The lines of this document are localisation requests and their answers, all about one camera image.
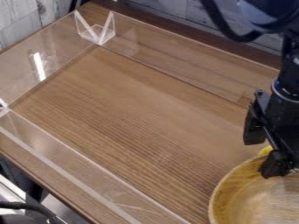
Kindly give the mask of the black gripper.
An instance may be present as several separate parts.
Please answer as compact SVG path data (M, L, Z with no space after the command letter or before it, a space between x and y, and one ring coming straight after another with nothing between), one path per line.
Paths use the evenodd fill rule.
M265 179L284 177L299 164L299 92L292 92L280 80L272 94L260 89L249 106L244 129L245 145L273 144L258 171Z

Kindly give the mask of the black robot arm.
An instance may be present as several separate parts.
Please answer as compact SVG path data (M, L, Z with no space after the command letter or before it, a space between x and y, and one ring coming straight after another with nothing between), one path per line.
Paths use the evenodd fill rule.
M273 146L258 168L269 179L299 172L299 0L241 0L240 7L258 32L284 36L280 75L270 92L256 92L244 132L246 145Z

